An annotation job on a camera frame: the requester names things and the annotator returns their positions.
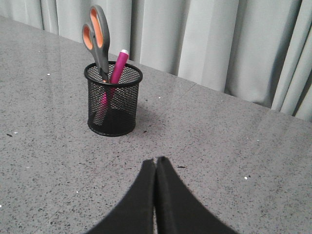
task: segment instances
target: mesh cup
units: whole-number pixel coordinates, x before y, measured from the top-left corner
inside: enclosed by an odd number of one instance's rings
[[[109,61],[110,78],[115,66]],[[95,63],[84,69],[88,79],[88,126],[100,135],[117,137],[136,126],[138,85],[142,72],[126,64],[118,84],[104,83]]]

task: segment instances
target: scissors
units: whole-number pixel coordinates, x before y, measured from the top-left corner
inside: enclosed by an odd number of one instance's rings
[[[98,73],[102,76],[103,82],[108,82],[110,36],[105,14],[99,5],[91,6],[90,20],[92,26],[86,23],[82,27],[82,40],[93,55]]]

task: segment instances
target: gray speckled countertop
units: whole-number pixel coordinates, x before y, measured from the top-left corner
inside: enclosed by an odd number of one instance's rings
[[[242,234],[312,232],[311,123],[131,62],[143,72],[136,128],[100,136],[84,45],[0,25],[0,233],[83,233],[158,156]]]

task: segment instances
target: granite countertop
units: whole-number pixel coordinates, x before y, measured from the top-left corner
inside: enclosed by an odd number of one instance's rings
[[[239,233],[311,233],[311,123],[130,62],[143,72],[136,127],[100,136],[84,45],[0,25],[0,233],[84,233],[159,156]]]

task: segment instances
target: pen holder rim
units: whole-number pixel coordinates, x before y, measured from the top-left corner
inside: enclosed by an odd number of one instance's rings
[[[108,61],[109,64],[115,64],[116,61]],[[143,74],[141,72],[140,69],[138,69],[137,67],[131,65],[131,64],[128,64],[126,63],[125,67],[129,67],[131,69],[134,69],[135,71],[137,71],[139,73],[139,78],[136,79],[135,81],[132,81],[132,82],[129,82],[129,83],[122,83],[122,84],[112,84],[112,83],[105,83],[105,82],[102,82],[102,81],[98,81],[98,80],[95,80],[93,79],[92,77],[89,76],[88,74],[88,70],[91,68],[91,67],[95,67],[96,66],[96,63],[91,63],[89,64],[88,66],[86,66],[86,68],[84,69],[84,76],[91,82],[97,84],[97,85],[100,85],[100,86],[106,86],[106,87],[114,87],[114,88],[122,88],[122,87],[128,87],[128,86],[132,86],[132,85],[136,85],[138,83],[140,83],[143,79]]]

